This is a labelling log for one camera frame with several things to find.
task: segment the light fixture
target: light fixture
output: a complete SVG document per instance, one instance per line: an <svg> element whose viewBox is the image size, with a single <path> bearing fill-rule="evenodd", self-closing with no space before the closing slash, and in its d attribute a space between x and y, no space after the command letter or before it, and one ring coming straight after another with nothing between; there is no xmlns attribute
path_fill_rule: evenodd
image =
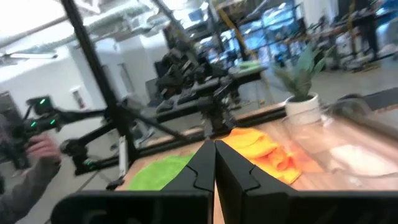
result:
<svg viewBox="0 0 398 224"><path fill-rule="evenodd" d="M54 59L57 58L57 54L20 54L14 53L9 54L10 58L26 58L26 59Z"/></svg>
<svg viewBox="0 0 398 224"><path fill-rule="evenodd" d="M285 7L286 6L286 2L283 2L278 8L279 9L282 9L283 7Z"/></svg>
<svg viewBox="0 0 398 224"><path fill-rule="evenodd" d="M209 7L209 4L208 4L207 2L204 2L204 3L202 3L202 4L200 5L200 9L203 10L203 11L206 10L207 7Z"/></svg>

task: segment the glass window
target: glass window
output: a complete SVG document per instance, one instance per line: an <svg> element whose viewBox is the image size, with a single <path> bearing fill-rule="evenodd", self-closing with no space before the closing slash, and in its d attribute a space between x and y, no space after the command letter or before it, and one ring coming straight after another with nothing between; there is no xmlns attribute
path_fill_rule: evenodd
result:
<svg viewBox="0 0 398 224"><path fill-rule="evenodd" d="M267 27L266 37L268 43L286 39L290 34L293 34L297 29L294 26L294 19L279 22L278 24Z"/></svg>
<svg viewBox="0 0 398 224"><path fill-rule="evenodd" d="M211 39L212 39L212 38L213 38L213 37L206 37L206 38L202 39L202 40L200 41L200 43L201 43L202 45L211 44Z"/></svg>
<svg viewBox="0 0 398 224"><path fill-rule="evenodd" d="M228 43L229 43L229 46L231 46L231 50L235 50L235 52L239 52L241 50L241 48L239 47L239 42L238 42L237 38L230 40Z"/></svg>
<svg viewBox="0 0 398 224"><path fill-rule="evenodd" d="M239 30L242 34L248 34L252 31L258 30L260 28L262 28L261 21L254 21L254 22L249 22L247 24L241 25Z"/></svg>
<svg viewBox="0 0 398 224"><path fill-rule="evenodd" d="M287 53L287 47L284 44L280 44L280 43L271 44L269 46L269 48L271 50L271 55L272 55L271 60L273 60L274 56L277 54L286 54Z"/></svg>
<svg viewBox="0 0 398 224"><path fill-rule="evenodd" d="M266 11L262 20L264 21L264 25L268 26L290 18L293 18L292 8L284 7L283 9L273 8Z"/></svg>
<svg viewBox="0 0 398 224"><path fill-rule="evenodd" d="M233 31L231 29L227 30L227 31L224 31L224 32L221 33L221 36L222 37L226 37L227 39L231 39L232 37L235 36L235 31Z"/></svg>
<svg viewBox="0 0 398 224"><path fill-rule="evenodd" d="M251 50L253 49L258 49L259 47L262 47L266 44L266 39L264 37L264 31L258 30L255 32L252 32L250 34L246 34L244 36L244 41L247 45L247 47Z"/></svg>
<svg viewBox="0 0 398 224"><path fill-rule="evenodd" d="M269 65L271 62L271 55L269 52L269 46L265 46L265 47L261 47L258 50L258 57L259 57L259 61L263 64L263 65Z"/></svg>

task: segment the white wall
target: white wall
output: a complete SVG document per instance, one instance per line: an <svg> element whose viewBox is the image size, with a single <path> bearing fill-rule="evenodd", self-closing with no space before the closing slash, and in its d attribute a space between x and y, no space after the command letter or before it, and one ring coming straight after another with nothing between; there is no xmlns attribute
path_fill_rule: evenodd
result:
<svg viewBox="0 0 398 224"><path fill-rule="evenodd" d="M330 0L295 0L295 4L303 4L304 17L307 25L316 24L325 13L328 15L328 4Z"/></svg>
<svg viewBox="0 0 398 224"><path fill-rule="evenodd" d="M119 52L118 44L113 39L105 39L96 43L97 56L102 65L107 65L110 73L107 74L108 80L111 84L116 97L119 99L127 95L127 89L120 76L120 63L124 63L124 58ZM81 49L74 49L70 47L70 54L75 61L77 68L80 71L81 78L85 83L88 92L90 93L95 108L101 109L106 107L100 88L93 76L90 66Z"/></svg>
<svg viewBox="0 0 398 224"><path fill-rule="evenodd" d="M28 60L15 66L0 69L2 76L1 91L9 91L16 105L24 114L27 110L26 100L36 96L50 95L56 107L65 110L78 110L70 90L81 87L81 94L89 108L93 100L85 88L80 71L66 48L58 50L55 60ZM100 119L87 119L65 126L59 133L51 132L58 143L78 138L100 126Z"/></svg>
<svg viewBox="0 0 398 224"><path fill-rule="evenodd" d="M146 82L157 78L154 63L162 60L168 48L163 33L152 37L137 36L119 43L136 94L146 103Z"/></svg>

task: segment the clear plastic container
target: clear plastic container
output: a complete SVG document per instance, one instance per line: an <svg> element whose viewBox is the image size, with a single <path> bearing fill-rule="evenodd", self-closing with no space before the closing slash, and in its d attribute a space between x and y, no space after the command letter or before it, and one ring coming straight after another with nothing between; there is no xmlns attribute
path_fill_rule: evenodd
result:
<svg viewBox="0 0 398 224"><path fill-rule="evenodd" d="M367 121L372 124L393 121L373 113L361 100L339 101L322 111L321 120L312 124L293 124L290 122L293 117L282 120L294 144L324 170L323 173L304 172L304 180L297 180L293 187L299 190L398 190L398 142L365 125Z"/></svg>

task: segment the yellow cloth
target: yellow cloth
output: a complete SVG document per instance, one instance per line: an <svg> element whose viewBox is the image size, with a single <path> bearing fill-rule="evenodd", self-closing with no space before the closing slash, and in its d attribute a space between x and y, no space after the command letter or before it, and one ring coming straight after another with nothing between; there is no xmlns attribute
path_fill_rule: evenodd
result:
<svg viewBox="0 0 398 224"><path fill-rule="evenodd" d="M301 174L292 155L266 133L254 128L234 128L222 140L254 165L286 184L293 183Z"/></svg>

